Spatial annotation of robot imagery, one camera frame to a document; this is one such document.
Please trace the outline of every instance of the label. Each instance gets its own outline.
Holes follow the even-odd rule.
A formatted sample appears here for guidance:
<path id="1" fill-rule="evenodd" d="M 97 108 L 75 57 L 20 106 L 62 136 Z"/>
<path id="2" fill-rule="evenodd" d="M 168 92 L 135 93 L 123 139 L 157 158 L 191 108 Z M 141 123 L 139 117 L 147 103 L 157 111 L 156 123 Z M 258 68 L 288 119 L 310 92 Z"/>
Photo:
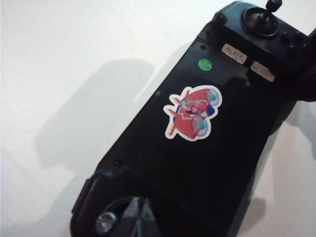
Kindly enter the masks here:
<path id="1" fill-rule="evenodd" d="M 228 43 L 226 43 L 222 47 L 222 52 L 225 53 L 226 55 L 228 55 L 229 57 L 231 57 L 232 59 L 235 59 L 240 64 L 244 64 L 246 59 L 247 59 L 247 55 L 246 54 L 240 52 L 238 49 L 232 47 Z"/>
<path id="2" fill-rule="evenodd" d="M 273 82 L 276 78 L 275 75 L 268 68 L 258 63 L 257 61 L 253 62 L 250 69 L 256 74 L 259 74 L 263 78 L 267 79 L 268 81 Z"/>
<path id="3" fill-rule="evenodd" d="M 212 69 L 212 63 L 208 59 L 201 59 L 197 64 L 198 67 L 203 71 L 209 71 Z"/>
<path id="4" fill-rule="evenodd" d="M 168 139 L 177 134 L 187 141 L 205 139 L 211 132 L 211 119 L 218 114 L 222 95 L 212 85 L 185 87 L 181 95 L 172 94 L 169 100 L 173 105 L 165 105 L 163 111 L 169 116 L 165 131 Z"/>

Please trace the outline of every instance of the white surface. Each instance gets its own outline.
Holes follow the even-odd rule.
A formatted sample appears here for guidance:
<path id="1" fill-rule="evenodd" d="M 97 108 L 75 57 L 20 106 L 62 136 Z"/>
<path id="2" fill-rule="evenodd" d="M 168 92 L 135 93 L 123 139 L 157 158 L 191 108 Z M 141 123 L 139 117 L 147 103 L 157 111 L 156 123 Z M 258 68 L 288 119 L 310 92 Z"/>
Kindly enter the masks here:
<path id="1" fill-rule="evenodd" d="M 85 179 L 230 2 L 1 2 L 3 237 L 70 236 Z M 308 34 L 316 1 L 303 2 L 284 1 L 277 16 Z M 265 154 L 238 236 L 316 236 L 316 103 L 298 103 Z"/>

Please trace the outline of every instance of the cartoon airplane sticker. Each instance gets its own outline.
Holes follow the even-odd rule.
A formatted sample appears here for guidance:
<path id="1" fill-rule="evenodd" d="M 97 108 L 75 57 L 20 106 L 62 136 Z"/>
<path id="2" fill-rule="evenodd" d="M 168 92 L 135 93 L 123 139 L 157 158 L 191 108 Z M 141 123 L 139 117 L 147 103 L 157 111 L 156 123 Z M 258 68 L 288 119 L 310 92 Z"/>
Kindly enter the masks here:
<path id="1" fill-rule="evenodd" d="M 212 85 L 186 87 L 181 95 L 170 95 L 169 100 L 174 105 L 165 105 L 163 108 L 169 115 L 169 124 L 165 131 L 168 139 L 173 139 L 179 134 L 184 139 L 194 142 L 209 136 L 210 120 L 217 115 L 217 108 L 222 104 L 219 89 Z"/>

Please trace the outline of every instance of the screw hole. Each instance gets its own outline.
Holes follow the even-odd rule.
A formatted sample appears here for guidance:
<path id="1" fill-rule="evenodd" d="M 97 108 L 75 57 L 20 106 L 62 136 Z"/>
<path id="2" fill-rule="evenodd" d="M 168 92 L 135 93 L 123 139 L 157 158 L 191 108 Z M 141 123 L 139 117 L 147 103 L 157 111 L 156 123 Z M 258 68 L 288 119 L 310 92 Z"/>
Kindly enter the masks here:
<path id="1" fill-rule="evenodd" d="M 116 161 L 114 161 L 114 164 L 116 166 L 121 166 L 122 165 L 122 161 L 120 159 L 117 159 Z"/>

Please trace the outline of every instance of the green dot sticker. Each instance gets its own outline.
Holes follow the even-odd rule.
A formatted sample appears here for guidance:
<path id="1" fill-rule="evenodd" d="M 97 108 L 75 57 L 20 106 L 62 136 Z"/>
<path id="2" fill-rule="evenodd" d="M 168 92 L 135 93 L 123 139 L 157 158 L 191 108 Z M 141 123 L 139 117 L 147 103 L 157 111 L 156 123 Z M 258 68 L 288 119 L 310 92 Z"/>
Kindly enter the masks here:
<path id="1" fill-rule="evenodd" d="M 198 67 L 203 71 L 209 71 L 212 69 L 212 63 L 207 59 L 200 59 L 198 62 Z"/>

